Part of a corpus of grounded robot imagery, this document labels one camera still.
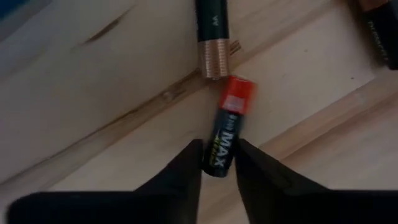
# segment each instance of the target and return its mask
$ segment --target wooden plank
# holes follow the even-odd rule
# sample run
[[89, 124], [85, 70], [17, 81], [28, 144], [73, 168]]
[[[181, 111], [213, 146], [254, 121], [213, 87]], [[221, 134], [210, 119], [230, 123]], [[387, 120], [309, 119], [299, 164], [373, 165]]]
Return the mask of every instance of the wooden plank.
[[333, 189], [396, 190], [398, 94], [282, 160]]
[[[257, 100], [247, 117], [245, 138], [260, 146], [278, 131], [283, 132], [285, 127], [293, 126], [374, 78], [372, 60], [364, 54], [362, 40], [353, 27], [347, 6], [336, 5], [237, 68], [237, 73], [249, 74], [247, 76], [259, 85]], [[330, 36], [335, 33], [344, 35], [330, 43]], [[307, 44], [310, 37], [317, 39], [318, 44]], [[292, 76], [285, 80], [283, 74], [288, 71]], [[207, 87], [187, 96], [92, 158], [50, 190], [135, 189], [178, 154], [189, 140], [203, 138], [209, 133], [217, 95], [213, 88]], [[272, 105], [273, 113], [266, 113], [265, 108], [270, 108], [269, 102], [278, 100], [277, 96], [281, 96], [280, 103]], [[300, 105], [299, 109], [292, 109], [297, 105]], [[281, 125], [264, 125], [269, 121]], [[200, 223], [227, 222], [231, 212], [242, 214], [239, 201], [234, 175], [223, 180], [205, 175]]]
[[[321, 14], [318, 8], [314, 13], [317, 16], [305, 16], [306, 22], [300, 22], [300, 28], [294, 28], [295, 23], [287, 26], [283, 29], [288, 31], [287, 35], [263, 48], [261, 52], [252, 54], [242, 47], [234, 57], [236, 64], [245, 61], [234, 72], [253, 79], [259, 85], [257, 100], [253, 104], [252, 113], [247, 117], [243, 133], [245, 138], [257, 146], [367, 82], [374, 82], [371, 80], [375, 74], [380, 73], [374, 68], [372, 57], [367, 55], [366, 44], [346, 4], [338, 2], [328, 6], [327, 10], [322, 9]], [[246, 58], [245, 55], [255, 57], [241, 60]], [[132, 113], [132, 117], [122, 118], [121, 123], [112, 123], [109, 129], [104, 128], [92, 135], [93, 138], [89, 137], [81, 144], [74, 145], [56, 160], [3, 184], [0, 186], [0, 192], [3, 192], [0, 198], [7, 198], [2, 200], [3, 208], [7, 201], [18, 195], [47, 188], [135, 189], [159, 171], [189, 140], [207, 137], [218, 101], [218, 91], [200, 83], [199, 79], [195, 80], [192, 83], [197, 85], [194, 85], [192, 92], [177, 94], [178, 97], [165, 92], [162, 98], [170, 99], [165, 106], [159, 106], [159, 102], [164, 103], [162, 100], [156, 104], [149, 103], [134, 112], [138, 116]], [[168, 108], [168, 105], [179, 100], [182, 101]], [[157, 111], [162, 112], [148, 120]], [[132, 130], [125, 138], [112, 144]], [[107, 150], [85, 163], [106, 147]], [[34, 177], [43, 178], [34, 181]], [[204, 176], [202, 190], [202, 223], [215, 220], [227, 222], [231, 212], [242, 214], [233, 175], [222, 181]], [[219, 209], [220, 204], [225, 205], [222, 210]]]
[[341, 2], [333, 0], [232, 0], [229, 4], [232, 28], [242, 48], [254, 55]]
[[396, 93], [398, 93], [396, 72], [381, 71], [380, 76], [372, 82], [292, 126], [262, 144], [260, 149], [275, 158], [283, 159], [349, 119], [378, 107]]
[[194, 71], [195, 33], [190, 1], [49, 4], [0, 43], [0, 182]]

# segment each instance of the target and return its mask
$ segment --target black object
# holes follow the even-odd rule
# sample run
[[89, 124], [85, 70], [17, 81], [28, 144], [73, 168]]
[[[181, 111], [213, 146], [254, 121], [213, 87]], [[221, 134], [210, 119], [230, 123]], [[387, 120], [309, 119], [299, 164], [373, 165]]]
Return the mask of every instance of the black object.
[[196, 0], [198, 41], [229, 39], [227, 0]]
[[389, 1], [364, 14], [387, 66], [398, 70], [398, 1]]
[[[238, 141], [236, 173], [251, 223], [397, 223], [397, 191], [329, 190]], [[133, 192], [39, 193], [14, 202], [9, 224], [196, 223], [202, 142], [192, 141]]]
[[213, 177], [226, 177], [234, 156], [234, 148], [241, 130], [243, 115], [219, 109], [202, 169]]

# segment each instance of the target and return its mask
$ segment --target aa battery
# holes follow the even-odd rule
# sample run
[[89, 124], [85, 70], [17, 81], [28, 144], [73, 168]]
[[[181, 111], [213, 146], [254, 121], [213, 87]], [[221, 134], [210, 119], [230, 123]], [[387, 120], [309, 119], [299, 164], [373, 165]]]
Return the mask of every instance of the aa battery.
[[253, 89], [252, 82], [235, 76], [229, 77], [203, 156], [202, 169], [213, 177], [228, 175]]
[[198, 52], [205, 78], [229, 75], [229, 29], [227, 0], [196, 0]]

